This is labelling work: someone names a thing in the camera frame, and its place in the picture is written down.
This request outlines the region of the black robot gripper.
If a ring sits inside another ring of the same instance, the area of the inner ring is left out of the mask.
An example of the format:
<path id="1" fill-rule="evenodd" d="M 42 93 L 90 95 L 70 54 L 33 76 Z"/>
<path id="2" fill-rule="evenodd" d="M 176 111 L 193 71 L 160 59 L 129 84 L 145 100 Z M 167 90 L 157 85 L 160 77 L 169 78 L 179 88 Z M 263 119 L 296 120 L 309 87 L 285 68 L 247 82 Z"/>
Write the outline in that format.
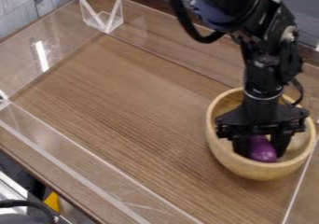
<path id="1" fill-rule="evenodd" d="M 309 112 L 300 106 L 284 104 L 281 97 L 256 100 L 241 89 L 223 92 L 215 98 L 216 136 L 233 140 L 233 151 L 247 158 L 249 156 L 252 135 L 268 135 L 276 157 L 285 154 L 291 138 L 305 130 Z"/>

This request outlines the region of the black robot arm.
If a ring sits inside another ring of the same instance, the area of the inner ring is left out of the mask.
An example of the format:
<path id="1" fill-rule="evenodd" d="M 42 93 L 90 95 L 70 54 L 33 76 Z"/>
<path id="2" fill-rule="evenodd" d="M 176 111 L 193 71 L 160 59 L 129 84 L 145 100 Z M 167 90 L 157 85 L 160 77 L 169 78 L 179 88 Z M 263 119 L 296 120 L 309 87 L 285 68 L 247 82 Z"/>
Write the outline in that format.
<path id="1" fill-rule="evenodd" d="M 291 138 L 305 130 L 307 109 L 281 102 L 284 87 L 303 86 L 296 76 L 304 59 L 299 53 L 295 17 L 280 0 L 168 0 L 179 23 L 196 42 L 209 44 L 228 35 L 244 60 L 241 104 L 215 119 L 216 136 L 233 151 L 252 156 L 253 144 L 267 140 L 283 156 Z"/>

